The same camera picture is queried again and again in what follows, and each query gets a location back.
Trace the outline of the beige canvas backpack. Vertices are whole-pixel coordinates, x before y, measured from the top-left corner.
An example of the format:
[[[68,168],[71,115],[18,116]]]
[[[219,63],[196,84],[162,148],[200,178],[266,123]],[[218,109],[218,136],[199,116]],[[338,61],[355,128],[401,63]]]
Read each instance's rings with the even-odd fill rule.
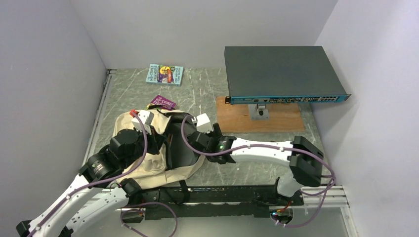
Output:
[[[127,178],[134,179],[142,189],[158,188],[171,183],[180,183],[183,196],[172,199],[176,204],[186,203],[190,198],[190,191],[186,179],[190,178],[203,164],[204,156],[193,152],[184,143],[181,132],[186,136],[192,134],[196,128],[190,121],[186,121],[181,128],[183,119],[188,116],[181,110],[140,110],[134,116],[134,111],[119,115],[115,121],[114,135],[123,129],[139,129],[139,122],[154,129],[163,144],[157,149],[158,153],[147,153],[143,160],[136,160],[127,169],[135,170]]]

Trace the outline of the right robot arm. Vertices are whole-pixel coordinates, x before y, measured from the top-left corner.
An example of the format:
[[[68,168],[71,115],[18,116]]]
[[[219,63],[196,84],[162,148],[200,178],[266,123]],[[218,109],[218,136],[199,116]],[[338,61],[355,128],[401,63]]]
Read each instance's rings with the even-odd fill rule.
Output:
[[[205,134],[195,130],[186,135],[185,124],[181,124],[183,142],[210,162],[262,162],[288,168],[272,192],[272,198],[278,205],[286,204],[302,187],[321,185],[322,169],[326,165],[324,154],[303,136],[295,136],[293,140],[284,142],[258,142],[223,136],[220,132]]]

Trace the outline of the purple treehouse book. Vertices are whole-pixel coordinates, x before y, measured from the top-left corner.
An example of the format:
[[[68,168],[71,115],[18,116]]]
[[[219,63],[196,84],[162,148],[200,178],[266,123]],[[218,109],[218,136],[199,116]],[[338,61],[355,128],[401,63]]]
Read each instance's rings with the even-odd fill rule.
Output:
[[[148,105],[147,109],[164,109],[164,110],[174,110],[176,107],[176,103],[161,96],[157,95]]]

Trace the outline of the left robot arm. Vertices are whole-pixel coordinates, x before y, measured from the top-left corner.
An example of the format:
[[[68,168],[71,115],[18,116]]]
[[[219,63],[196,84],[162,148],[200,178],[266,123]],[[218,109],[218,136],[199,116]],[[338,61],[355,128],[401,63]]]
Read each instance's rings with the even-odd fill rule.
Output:
[[[165,137],[133,129],[122,129],[98,153],[88,158],[66,191],[40,216],[21,221],[16,230],[21,237],[69,237],[74,231],[67,223],[101,190],[146,154],[156,155]]]

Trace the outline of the light blue book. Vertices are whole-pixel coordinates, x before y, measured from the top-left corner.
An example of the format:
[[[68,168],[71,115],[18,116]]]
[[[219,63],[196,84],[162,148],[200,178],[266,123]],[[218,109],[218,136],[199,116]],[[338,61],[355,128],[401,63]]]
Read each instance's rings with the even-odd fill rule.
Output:
[[[145,82],[149,84],[181,86],[184,67],[150,64]]]

